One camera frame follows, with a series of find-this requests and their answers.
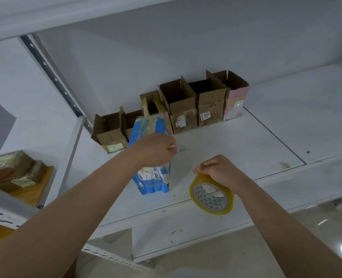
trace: pink cardboard box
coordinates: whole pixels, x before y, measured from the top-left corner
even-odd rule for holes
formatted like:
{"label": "pink cardboard box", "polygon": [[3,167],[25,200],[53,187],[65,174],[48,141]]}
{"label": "pink cardboard box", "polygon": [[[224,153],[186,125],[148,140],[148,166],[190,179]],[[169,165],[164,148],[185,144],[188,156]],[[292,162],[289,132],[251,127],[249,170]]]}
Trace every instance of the pink cardboard box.
{"label": "pink cardboard box", "polygon": [[206,70],[206,77],[211,76],[219,79],[227,88],[225,95],[223,121],[242,116],[243,102],[248,93],[249,84],[247,81],[234,74],[230,70],[211,73]]}

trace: box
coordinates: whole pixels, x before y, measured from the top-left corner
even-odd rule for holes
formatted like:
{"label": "box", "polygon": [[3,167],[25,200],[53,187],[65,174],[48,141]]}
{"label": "box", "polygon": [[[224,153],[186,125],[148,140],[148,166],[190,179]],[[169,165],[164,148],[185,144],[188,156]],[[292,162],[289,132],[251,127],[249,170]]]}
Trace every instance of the box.
{"label": "box", "polygon": [[149,93],[141,94],[141,110],[145,117],[149,117],[154,114],[163,113],[168,130],[168,134],[173,134],[173,129],[170,121],[169,114],[165,107],[165,104],[160,98],[159,91],[152,91]]}
{"label": "box", "polygon": [[228,87],[225,97],[223,121],[242,116],[243,102],[248,93],[249,84],[231,71],[224,70],[211,73],[206,70],[207,78],[212,78],[213,76]]}
{"label": "box", "polygon": [[161,84],[159,94],[170,114],[174,133],[181,133],[198,125],[196,96],[183,77]]}
{"label": "box", "polygon": [[3,191],[15,191],[19,188],[29,187],[42,181],[46,172],[46,165],[42,161],[34,161],[29,172],[23,177],[13,179],[12,181],[0,183],[0,189]]}
{"label": "box", "polygon": [[95,115],[91,139],[100,144],[107,153],[117,151],[128,146],[128,140],[123,129],[124,112],[109,115]]}
{"label": "box", "polygon": [[227,87],[217,78],[189,83],[198,102],[198,126],[222,121]]}
{"label": "box", "polygon": [[0,182],[25,176],[33,162],[34,160],[21,150],[0,155]]}
{"label": "box", "polygon": [[[167,134],[166,121],[162,113],[154,114],[150,117],[137,117],[129,146],[151,133]],[[168,192],[170,168],[171,163],[159,167],[142,168],[132,179],[143,195],[156,191]]]}
{"label": "box", "polygon": [[143,116],[141,110],[136,110],[134,112],[127,113],[123,118],[123,128],[125,130],[125,134],[128,140],[130,140],[131,138],[132,128],[138,116]]}

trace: yellow tape roll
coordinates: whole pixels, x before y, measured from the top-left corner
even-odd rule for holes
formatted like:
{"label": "yellow tape roll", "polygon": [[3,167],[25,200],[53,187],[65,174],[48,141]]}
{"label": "yellow tape roll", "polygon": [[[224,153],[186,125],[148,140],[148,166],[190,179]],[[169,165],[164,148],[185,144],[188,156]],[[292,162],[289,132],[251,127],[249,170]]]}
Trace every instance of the yellow tape roll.
{"label": "yellow tape roll", "polygon": [[[211,186],[223,196],[209,194],[203,186]],[[194,203],[208,213],[226,215],[233,209],[234,194],[228,187],[215,182],[209,175],[198,173],[189,188]]]}

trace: sticker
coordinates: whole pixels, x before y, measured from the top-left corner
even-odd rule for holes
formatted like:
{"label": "sticker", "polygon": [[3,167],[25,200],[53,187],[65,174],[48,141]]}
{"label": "sticker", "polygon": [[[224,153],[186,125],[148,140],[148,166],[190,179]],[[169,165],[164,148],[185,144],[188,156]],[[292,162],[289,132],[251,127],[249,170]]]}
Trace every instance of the sticker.
{"label": "sticker", "polygon": [[7,163],[7,161],[8,161],[12,156],[13,156],[13,154],[0,157],[0,167],[5,166],[5,164]]}
{"label": "sticker", "polygon": [[177,117],[176,126],[178,128],[182,128],[186,125],[187,125],[187,123],[185,122],[185,115],[181,115],[181,116]]}
{"label": "sticker", "polygon": [[201,113],[200,116],[201,116],[201,120],[202,120],[202,121],[204,121],[204,120],[206,120],[206,119],[208,119],[208,118],[211,118],[211,114],[210,114],[209,111],[207,111],[207,112],[205,112],[205,113]]}
{"label": "sticker", "polygon": [[28,179],[28,177],[26,177],[26,176],[25,176],[25,177],[21,177],[21,178],[19,178],[19,179],[13,179],[11,182],[12,182],[13,184],[16,184],[16,185],[18,185],[18,186],[21,186],[21,187],[23,187],[23,188],[29,187],[29,186],[31,186],[31,185],[35,185],[35,184],[36,184],[34,181]]}
{"label": "sticker", "polygon": [[159,172],[155,172],[152,167],[142,168],[140,171],[138,171],[137,175],[142,181],[160,179]]}
{"label": "sticker", "polygon": [[108,148],[109,152],[114,152],[119,149],[122,149],[123,145],[122,143],[118,143],[118,144],[108,145],[106,148]]}
{"label": "sticker", "polygon": [[243,100],[236,101],[234,107],[243,107]]}

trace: forearm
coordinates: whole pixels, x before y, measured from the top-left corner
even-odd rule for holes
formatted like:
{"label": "forearm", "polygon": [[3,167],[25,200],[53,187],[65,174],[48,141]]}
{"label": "forearm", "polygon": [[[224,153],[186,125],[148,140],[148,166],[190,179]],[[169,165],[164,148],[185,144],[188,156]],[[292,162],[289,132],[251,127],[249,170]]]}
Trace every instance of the forearm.
{"label": "forearm", "polygon": [[2,242],[0,277],[61,277],[141,168],[130,155],[119,153]]}
{"label": "forearm", "polygon": [[286,277],[342,274],[342,260],[261,187],[248,177],[240,187],[238,196]]}

